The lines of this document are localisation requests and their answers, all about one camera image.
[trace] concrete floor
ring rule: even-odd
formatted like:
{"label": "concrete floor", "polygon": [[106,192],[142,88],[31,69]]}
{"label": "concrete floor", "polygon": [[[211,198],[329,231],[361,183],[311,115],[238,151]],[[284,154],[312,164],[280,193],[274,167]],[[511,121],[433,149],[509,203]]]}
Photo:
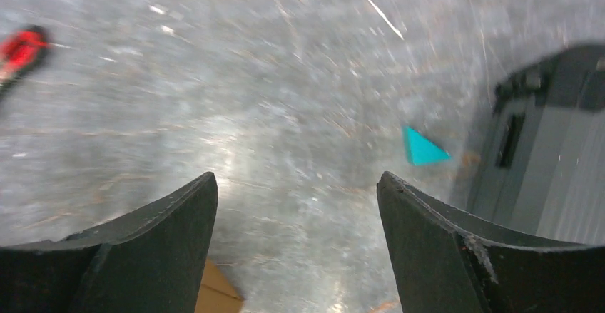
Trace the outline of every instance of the concrete floor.
{"label": "concrete floor", "polygon": [[[602,39],[605,0],[0,0],[54,34],[0,103],[0,245],[59,239],[211,170],[244,312],[401,312],[390,170],[463,205],[508,72]],[[453,161],[404,155],[401,125]]]}

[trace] scratched metal surface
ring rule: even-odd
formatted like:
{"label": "scratched metal surface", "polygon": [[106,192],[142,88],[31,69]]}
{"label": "scratched metal surface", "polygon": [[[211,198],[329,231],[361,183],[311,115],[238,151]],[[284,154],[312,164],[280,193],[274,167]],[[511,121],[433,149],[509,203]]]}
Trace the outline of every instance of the scratched metal surface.
{"label": "scratched metal surface", "polygon": [[[401,312],[390,170],[462,205],[507,72],[605,31],[605,0],[0,0],[54,34],[0,103],[0,245],[218,176],[210,257],[244,312]],[[453,161],[413,168],[411,124]]]}

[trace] brown cardboard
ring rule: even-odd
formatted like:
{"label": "brown cardboard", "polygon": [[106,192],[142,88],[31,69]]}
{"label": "brown cardboard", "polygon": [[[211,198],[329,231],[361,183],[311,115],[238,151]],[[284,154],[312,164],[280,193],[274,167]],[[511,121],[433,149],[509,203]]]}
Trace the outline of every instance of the brown cardboard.
{"label": "brown cardboard", "polygon": [[242,306],[243,299],[229,281],[214,263],[206,260],[195,313],[238,313]]}

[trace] scratch mark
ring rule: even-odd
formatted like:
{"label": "scratch mark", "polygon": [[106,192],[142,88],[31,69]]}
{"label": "scratch mark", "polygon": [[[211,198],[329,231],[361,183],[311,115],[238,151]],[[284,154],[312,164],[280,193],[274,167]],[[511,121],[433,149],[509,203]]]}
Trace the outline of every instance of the scratch mark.
{"label": "scratch mark", "polygon": [[[400,17],[400,18],[403,17],[401,15],[401,11],[399,10],[399,6],[397,5],[397,3],[395,3],[395,0],[390,0],[390,1],[391,1],[391,3],[393,3],[393,6],[395,6],[395,10],[397,11],[397,17]],[[400,23],[403,25],[403,29],[405,29],[405,31],[407,32],[407,27],[405,26],[405,24],[402,21],[400,21]]]}
{"label": "scratch mark", "polygon": [[382,304],[380,304],[380,306],[372,309],[368,313],[382,313],[382,312],[386,311],[387,309],[395,308],[397,306],[399,306],[399,302],[387,301],[387,302],[383,302]]}
{"label": "scratch mark", "polygon": [[254,255],[249,260],[242,260],[239,262],[215,262],[215,265],[220,265],[223,267],[236,267],[238,265],[246,265],[246,264],[264,264],[267,262],[279,262],[280,259],[266,256],[266,255]]}
{"label": "scratch mark", "polygon": [[387,24],[389,25],[391,30],[393,30],[397,34],[397,36],[399,36],[399,38],[403,40],[403,35],[401,34],[401,31],[399,31],[399,29],[397,29],[397,28],[395,28],[395,26],[393,26],[393,24],[389,21],[389,19],[385,15],[385,13],[382,12],[382,10],[380,10],[380,8],[376,4],[374,4],[374,2],[372,0],[367,0],[367,1],[370,4],[372,4],[372,6],[374,7],[374,10],[376,10],[376,12],[380,15],[380,17],[382,17],[382,19],[384,19],[385,22],[387,22]]}
{"label": "scratch mark", "polygon": [[[284,20],[286,21],[286,23],[288,24],[288,28],[290,29],[290,33],[292,34],[292,38],[294,40],[298,39],[298,34],[296,33],[296,28],[294,27],[294,25],[292,25],[292,21],[290,20],[290,15],[288,14],[288,12],[284,9],[282,3],[280,0],[273,0],[275,2],[275,5],[277,5],[278,10],[280,11],[280,13],[282,14]],[[297,55],[296,53],[293,53],[294,56],[296,56],[299,60],[302,60],[300,58],[299,55]]]}
{"label": "scratch mark", "polygon": [[532,306],[527,307],[523,312],[530,312],[535,310],[536,308],[538,308],[538,304],[533,304]]}
{"label": "scratch mark", "polygon": [[602,72],[605,71],[605,57],[601,57],[597,62],[596,62],[596,70],[598,72]]}
{"label": "scratch mark", "polygon": [[342,130],[342,132],[345,135],[347,135],[347,137],[349,137],[349,138],[353,137],[352,133],[348,129],[346,129],[344,126],[340,125],[339,123],[336,123],[333,119],[324,117],[323,120],[328,124],[332,124],[332,125],[335,125],[336,127],[338,127],[340,130]]}
{"label": "scratch mark", "polygon": [[55,47],[59,47],[59,48],[73,49],[73,47],[66,46],[66,45],[64,45],[64,44],[51,43],[51,45],[52,45],[52,46],[55,46]]}
{"label": "scratch mark", "polygon": [[334,60],[332,60],[332,58],[330,58],[326,53],[324,53],[323,56],[325,56],[328,60],[330,60],[332,65],[334,65],[334,67],[336,67],[336,69],[338,69],[338,65],[334,62]]}
{"label": "scratch mark", "polygon": [[487,52],[485,51],[485,35],[483,34],[483,29],[481,29],[481,45],[483,47],[483,64],[485,67],[485,78],[487,81],[487,101],[489,101],[489,107],[493,110],[494,106],[492,104],[492,80],[489,78],[489,65],[487,64]]}
{"label": "scratch mark", "polygon": [[244,185],[244,186],[250,186],[252,188],[262,188],[265,190],[273,190],[273,188],[271,187],[267,187],[267,186],[263,186],[263,185],[259,185],[259,184],[255,184],[255,183],[248,183],[242,180],[236,180],[236,179],[230,179],[230,178],[223,178],[223,180],[228,181],[230,183],[235,183],[236,185]]}
{"label": "scratch mark", "polygon": [[129,181],[129,180],[150,180],[152,179],[151,176],[149,175],[137,175],[137,174],[119,174],[114,176],[113,178],[111,178],[110,180],[107,180],[106,182],[104,182],[103,184],[101,184],[98,187],[98,190],[110,190],[116,183],[122,182],[122,181]]}
{"label": "scratch mark", "polygon": [[381,71],[384,71],[390,75],[399,75],[403,74],[409,77],[415,76],[423,76],[431,73],[441,73],[447,71],[447,68],[456,64],[456,60],[454,59],[437,59],[437,60],[429,60],[418,67],[413,67],[409,65],[396,65],[393,67],[387,67],[384,69],[370,69],[367,71],[367,74],[371,76],[380,75]]}
{"label": "scratch mark", "polygon": [[156,14],[160,14],[160,15],[166,15],[166,10],[159,5],[150,5],[149,6],[149,10],[155,12]]}
{"label": "scratch mark", "polygon": [[490,45],[489,42],[487,42],[486,45],[487,45],[487,48],[489,49],[489,51],[492,53],[494,59],[496,60],[496,63],[498,63],[498,66],[500,67],[500,70],[502,71],[502,73],[506,73],[507,70],[504,69],[504,66],[502,65],[502,60],[500,60],[500,58],[498,57],[498,55],[492,48],[492,45]]}
{"label": "scratch mark", "polygon": [[59,219],[60,217],[61,217],[60,215],[55,215],[55,216],[53,216],[53,217],[46,218],[45,220],[40,220],[40,221],[35,222],[35,223],[32,223],[32,224],[30,224],[30,225],[23,226],[23,227],[21,227],[21,229],[20,229],[20,230],[27,230],[27,229],[31,229],[31,228],[33,228],[33,227],[36,227],[36,226],[39,226],[39,225],[42,225],[42,224],[46,224],[47,222],[52,222],[52,221],[54,221],[54,220],[57,220],[57,219]]}
{"label": "scratch mark", "polygon": [[172,11],[170,13],[170,17],[172,17],[173,19],[176,19],[176,20],[180,21],[181,19],[183,19],[183,17],[185,17],[185,15],[183,15],[182,13],[177,12],[177,11]]}
{"label": "scratch mark", "polygon": [[478,263],[485,268],[490,280],[493,283],[498,283],[496,271],[494,270],[492,261],[489,260],[489,253],[487,252],[487,249],[483,243],[480,240],[477,240],[474,236],[469,236],[464,239],[464,245],[466,245],[469,251],[475,255]]}
{"label": "scratch mark", "polygon": [[70,29],[76,29],[76,30],[80,30],[80,31],[86,31],[86,30],[84,30],[82,28],[79,28],[77,26],[70,26],[69,24],[65,24],[62,21],[57,21],[55,19],[50,19],[48,17],[41,17],[40,20],[41,21],[45,21],[45,22],[51,22],[52,24],[56,24],[56,25],[59,25],[59,26],[65,26],[65,27],[70,28]]}
{"label": "scratch mark", "polygon": [[162,26],[162,32],[168,35],[174,35],[174,29],[169,26]]}

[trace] black case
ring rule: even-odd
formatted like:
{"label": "black case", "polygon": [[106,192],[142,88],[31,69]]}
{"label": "black case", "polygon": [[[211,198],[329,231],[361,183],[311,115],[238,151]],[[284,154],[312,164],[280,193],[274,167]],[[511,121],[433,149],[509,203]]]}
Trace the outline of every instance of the black case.
{"label": "black case", "polygon": [[467,210],[540,237],[605,242],[605,45],[565,50],[497,86]]}

